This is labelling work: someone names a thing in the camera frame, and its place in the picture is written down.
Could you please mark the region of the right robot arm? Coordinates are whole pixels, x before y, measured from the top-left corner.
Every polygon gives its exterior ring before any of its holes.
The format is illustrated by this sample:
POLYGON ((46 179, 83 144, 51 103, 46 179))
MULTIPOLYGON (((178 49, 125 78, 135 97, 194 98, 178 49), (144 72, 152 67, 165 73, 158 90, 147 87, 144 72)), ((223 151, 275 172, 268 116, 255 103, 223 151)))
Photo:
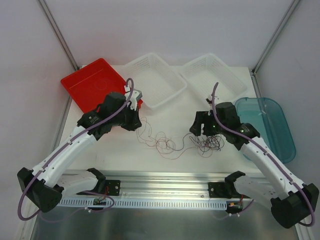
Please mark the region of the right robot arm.
POLYGON ((228 175, 224 191, 229 197, 244 195, 270 209, 274 219, 284 228, 296 224, 312 227, 319 189, 305 184, 270 150, 260 133, 250 124, 242 123, 231 102, 212 104, 212 109, 197 111, 189 131, 194 136, 222 135, 228 143, 246 155, 267 178, 266 187, 241 171, 228 175))

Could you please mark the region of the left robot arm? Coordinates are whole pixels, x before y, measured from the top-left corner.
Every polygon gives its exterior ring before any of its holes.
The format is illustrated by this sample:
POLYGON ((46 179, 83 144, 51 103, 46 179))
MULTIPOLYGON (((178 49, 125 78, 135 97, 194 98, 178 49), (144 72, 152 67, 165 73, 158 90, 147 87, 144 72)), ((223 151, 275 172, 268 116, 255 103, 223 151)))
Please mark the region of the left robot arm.
POLYGON ((63 176, 63 173, 86 148, 109 133, 112 127, 127 131, 140 128, 138 101, 141 98, 142 92, 139 90, 107 94, 103 103, 82 115, 69 137, 46 159, 32 169, 23 167, 17 173, 22 192, 43 213, 55 208, 63 197, 85 191, 95 195, 105 193, 106 178, 95 168, 73 176, 63 176))

